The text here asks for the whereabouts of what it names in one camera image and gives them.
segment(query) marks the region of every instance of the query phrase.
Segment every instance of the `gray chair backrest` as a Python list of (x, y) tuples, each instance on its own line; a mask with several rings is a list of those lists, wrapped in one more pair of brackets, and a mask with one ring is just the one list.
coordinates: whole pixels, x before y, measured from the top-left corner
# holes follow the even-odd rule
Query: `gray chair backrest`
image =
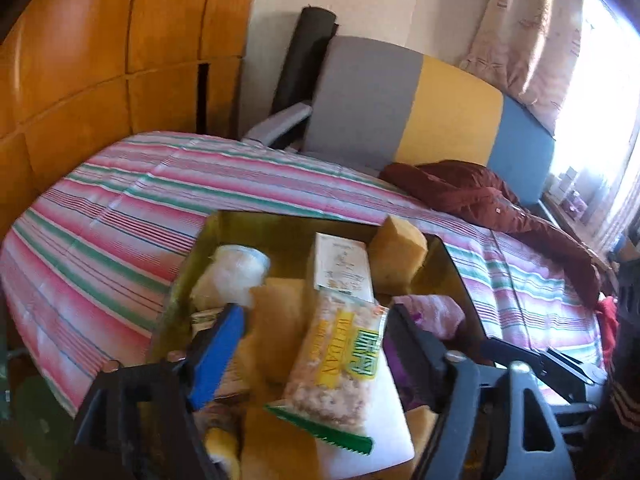
[(393, 161), (414, 101), (422, 54), (334, 37), (316, 85), (303, 155), (377, 174)]

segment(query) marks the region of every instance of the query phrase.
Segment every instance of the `yellow sponge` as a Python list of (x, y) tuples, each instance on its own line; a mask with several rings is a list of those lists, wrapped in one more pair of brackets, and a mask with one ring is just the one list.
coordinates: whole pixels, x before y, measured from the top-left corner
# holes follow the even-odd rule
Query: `yellow sponge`
[(242, 480), (319, 480), (316, 441), (262, 406), (249, 406), (240, 469)]
[(377, 294), (401, 296), (427, 254), (427, 240), (407, 220), (388, 216), (367, 248), (373, 289)]
[(251, 332), (238, 343), (234, 358), (240, 376), (249, 385), (251, 398), (256, 402), (271, 402), (280, 398), (282, 387), (267, 383), (258, 370), (256, 346), (255, 333)]
[(305, 280), (268, 278), (251, 289), (258, 371), (269, 382), (284, 384), (305, 336)]

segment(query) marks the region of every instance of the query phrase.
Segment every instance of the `chair armrest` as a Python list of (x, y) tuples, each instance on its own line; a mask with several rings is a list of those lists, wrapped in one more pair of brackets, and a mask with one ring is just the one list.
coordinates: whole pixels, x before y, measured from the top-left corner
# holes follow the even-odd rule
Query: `chair armrest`
[(255, 140), (265, 146), (270, 146), (275, 140), (287, 133), (296, 124), (300, 124), (309, 115), (312, 107), (305, 103), (296, 103), (289, 108), (273, 114), (261, 123), (256, 124), (242, 138), (242, 142)]

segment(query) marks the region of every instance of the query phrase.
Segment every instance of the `windowsill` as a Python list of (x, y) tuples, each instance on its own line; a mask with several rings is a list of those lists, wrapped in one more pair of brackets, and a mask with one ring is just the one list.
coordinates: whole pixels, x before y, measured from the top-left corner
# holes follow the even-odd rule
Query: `windowsill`
[(593, 246), (593, 240), (587, 233), (587, 229), (580, 221), (576, 221), (571, 218), (559, 205), (555, 204), (548, 196), (547, 193), (542, 195), (542, 202), (551, 213), (551, 216), (558, 222), (558, 225), (567, 233), (571, 238), (578, 243), (585, 245), (591, 252), (591, 259), (601, 271), (607, 272), (610, 269), (608, 262), (599, 257), (591, 247)]

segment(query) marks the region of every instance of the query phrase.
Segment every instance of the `yellow cushion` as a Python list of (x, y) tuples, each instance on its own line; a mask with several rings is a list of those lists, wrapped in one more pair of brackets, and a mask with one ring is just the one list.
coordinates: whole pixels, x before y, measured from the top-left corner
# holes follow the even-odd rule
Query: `yellow cushion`
[(427, 240), (408, 220), (389, 215), (367, 248), (371, 281), (377, 294), (408, 293), (427, 254)]
[(425, 56), (394, 160), (424, 164), (452, 158), (486, 165), (502, 102), (502, 93), (488, 83)]
[(285, 384), (289, 378), (306, 333), (304, 292), (305, 280), (294, 278), (267, 278), (251, 289), (257, 365), (267, 381)]

